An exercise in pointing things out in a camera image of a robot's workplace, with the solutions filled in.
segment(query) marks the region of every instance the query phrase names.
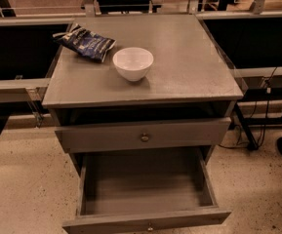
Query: cabinet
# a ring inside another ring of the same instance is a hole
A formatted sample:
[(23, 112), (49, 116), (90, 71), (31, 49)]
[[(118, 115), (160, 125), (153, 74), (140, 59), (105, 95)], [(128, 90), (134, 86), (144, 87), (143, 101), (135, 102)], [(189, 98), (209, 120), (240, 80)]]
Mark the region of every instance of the cabinet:
[[(113, 38), (104, 63), (63, 49), (43, 105), (80, 176), (68, 233), (122, 233), (222, 223), (206, 170), (243, 94), (192, 15), (77, 19)], [(155, 58), (137, 83), (113, 55), (141, 47)]]

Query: open compartment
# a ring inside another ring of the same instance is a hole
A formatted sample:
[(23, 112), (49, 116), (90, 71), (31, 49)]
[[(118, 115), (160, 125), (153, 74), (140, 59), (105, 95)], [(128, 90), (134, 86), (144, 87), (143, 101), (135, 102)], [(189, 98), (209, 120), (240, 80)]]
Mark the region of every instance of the open compartment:
[(222, 223), (198, 148), (85, 155), (68, 233), (120, 233)]

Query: drawer front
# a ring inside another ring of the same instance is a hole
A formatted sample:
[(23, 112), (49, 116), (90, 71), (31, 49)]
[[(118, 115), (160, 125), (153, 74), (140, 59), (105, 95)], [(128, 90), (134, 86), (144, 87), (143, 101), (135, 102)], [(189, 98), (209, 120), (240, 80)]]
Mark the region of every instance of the drawer front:
[(84, 158), (77, 217), (69, 234), (110, 234), (220, 224), (200, 150), (193, 147), (91, 153)]
[(65, 152), (219, 144), (229, 118), (96, 124), (56, 129)]

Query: black snack bag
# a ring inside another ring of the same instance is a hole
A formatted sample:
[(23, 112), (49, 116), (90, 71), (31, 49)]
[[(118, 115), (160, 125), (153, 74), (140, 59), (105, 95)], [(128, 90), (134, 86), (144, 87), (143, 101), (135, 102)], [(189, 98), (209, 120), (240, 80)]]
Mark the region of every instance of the black snack bag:
[(111, 50), (115, 40), (105, 38), (76, 24), (71, 32), (53, 35), (54, 41), (83, 57), (103, 62), (108, 50)]

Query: floor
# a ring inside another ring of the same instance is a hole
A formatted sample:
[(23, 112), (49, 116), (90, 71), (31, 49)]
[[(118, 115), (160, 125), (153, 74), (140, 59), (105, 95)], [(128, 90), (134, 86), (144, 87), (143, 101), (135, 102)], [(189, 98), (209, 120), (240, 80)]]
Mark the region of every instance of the floor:
[[(71, 7), (81, 10), (81, 0), (74, 1)], [(25, 2), (32, 6), (32, 0)], [(20, 0), (12, 3), (23, 6)], [(40, 129), (34, 126), (31, 116), (12, 117), (0, 136), (0, 234), (65, 233), (61, 224), (75, 216), (77, 173), (56, 139), (51, 118)], [(222, 145), (234, 146), (238, 135), (237, 130), (228, 131)], [(156, 233), (282, 234), (282, 157), (275, 146), (279, 137), (282, 129), (267, 129), (258, 151), (215, 148), (207, 170), (220, 207), (232, 210), (222, 225)]]

